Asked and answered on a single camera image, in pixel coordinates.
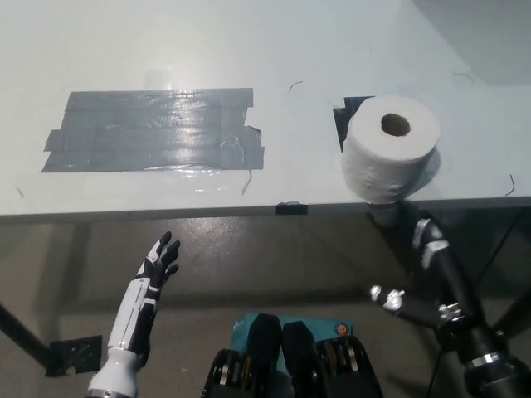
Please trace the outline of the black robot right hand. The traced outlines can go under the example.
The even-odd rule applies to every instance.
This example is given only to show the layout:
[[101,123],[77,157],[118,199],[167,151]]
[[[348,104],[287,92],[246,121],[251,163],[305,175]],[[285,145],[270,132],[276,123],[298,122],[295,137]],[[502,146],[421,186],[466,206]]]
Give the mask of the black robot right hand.
[[379,229],[412,278],[413,290],[371,284],[365,291],[389,313],[430,328],[442,347],[476,368],[500,361],[505,345],[485,321],[478,294],[431,218],[415,218]]

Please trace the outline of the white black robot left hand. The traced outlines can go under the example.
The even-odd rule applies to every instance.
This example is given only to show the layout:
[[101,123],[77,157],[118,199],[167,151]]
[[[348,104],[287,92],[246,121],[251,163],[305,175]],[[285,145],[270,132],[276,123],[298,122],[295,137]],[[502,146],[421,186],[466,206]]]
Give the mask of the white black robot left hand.
[[149,346],[153,322],[163,286],[178,271],[180,242],[166,232],[144,257],[130,281],[117,312],[109,348],[119,348],[142,356]]

